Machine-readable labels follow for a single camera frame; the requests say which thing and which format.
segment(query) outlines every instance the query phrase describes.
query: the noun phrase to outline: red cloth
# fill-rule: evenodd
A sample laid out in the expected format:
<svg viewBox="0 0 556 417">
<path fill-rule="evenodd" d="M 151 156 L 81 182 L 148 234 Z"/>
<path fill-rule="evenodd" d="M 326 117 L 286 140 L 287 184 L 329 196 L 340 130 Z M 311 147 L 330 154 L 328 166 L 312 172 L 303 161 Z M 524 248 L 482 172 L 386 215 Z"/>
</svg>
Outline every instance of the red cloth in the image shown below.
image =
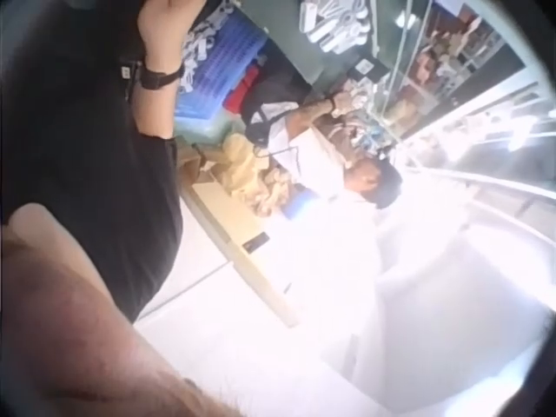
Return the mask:
<svg viewBox="0 0 556 417">
<path fill-rule="evenodd" d="M 253 82 L 259 75 L 259 66 L 256 64 L 251 65 L 245 74 L 245 77 L 240 81 L 240 83 L 235 87 L 235 89 L 229 93 L 228 97 L 224 101 L 224 109 L 239 115 L 242 109 L 243 98 L 253 85 Z"/>
</svg>

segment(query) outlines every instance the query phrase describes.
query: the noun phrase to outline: man in white shirt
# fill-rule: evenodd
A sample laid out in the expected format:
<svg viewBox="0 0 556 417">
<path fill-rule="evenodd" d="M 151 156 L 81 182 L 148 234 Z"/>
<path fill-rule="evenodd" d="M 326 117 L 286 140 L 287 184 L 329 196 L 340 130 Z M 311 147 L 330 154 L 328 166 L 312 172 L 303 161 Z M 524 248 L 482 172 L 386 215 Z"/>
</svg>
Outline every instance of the man in white shirt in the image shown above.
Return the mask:
<svg viewBox="0 0 556 417">
<path fill-rule="evenodd" d="M 251 142 L 266 142 L 267 152 L 295 181 L 318 196 L 332 198 L 347 190 L 382 209 L 399 194 L 401 178 L 397 171 L 370 157 L 362 157 L 348 167 L 342 154 L 314 126 L 321 116 L 342 115 L 351 110 L 348 92 L 302 107 L 296 103 L 267 103 L 255 112 L 246 136 Z M 378 189 L 389 189 L 387 202 L 376 201 L 374 194 Z"/>
</svg>

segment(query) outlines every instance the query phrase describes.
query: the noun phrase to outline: watch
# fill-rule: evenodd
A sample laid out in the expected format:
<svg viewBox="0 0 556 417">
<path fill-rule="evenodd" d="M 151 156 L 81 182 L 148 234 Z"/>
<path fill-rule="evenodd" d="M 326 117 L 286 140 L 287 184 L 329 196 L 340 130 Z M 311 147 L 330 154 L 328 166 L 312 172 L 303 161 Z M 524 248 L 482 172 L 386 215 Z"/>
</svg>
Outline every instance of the watch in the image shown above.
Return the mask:
<svg viewBox="0 0 556 417">
<path fill-rule="evenodd" d="M 183 77 L 185 73 L 185 65 L 180 66 L 180 69 L 172 74 L 164 74 L 163 72 L 154 72 L 147 68 L 145 63 L 141 67 L 141 75 L 139 82 L 144 89 L 161 89 L 175 80 Z"/>
</svg>

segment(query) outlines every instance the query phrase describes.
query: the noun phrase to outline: black shirt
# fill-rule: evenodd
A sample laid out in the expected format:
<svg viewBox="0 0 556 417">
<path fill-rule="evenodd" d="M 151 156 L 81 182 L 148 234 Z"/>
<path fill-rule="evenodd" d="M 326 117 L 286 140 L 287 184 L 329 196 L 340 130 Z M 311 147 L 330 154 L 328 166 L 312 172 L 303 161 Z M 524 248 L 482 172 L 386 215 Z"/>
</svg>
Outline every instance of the black shirt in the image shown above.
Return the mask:
<svg viewBox="0 0 556 417">
<path fill-rule="evenodd" d="M 22 101 L 9 103 L 19 107 L 3 124 L 2 221 L 42 204 L 134 321 L 168 276 L 182 236 L 175 142 L 138 133 L 117 66 L 56 47 L 64 50 L 30 72 Z"/>
</svg>

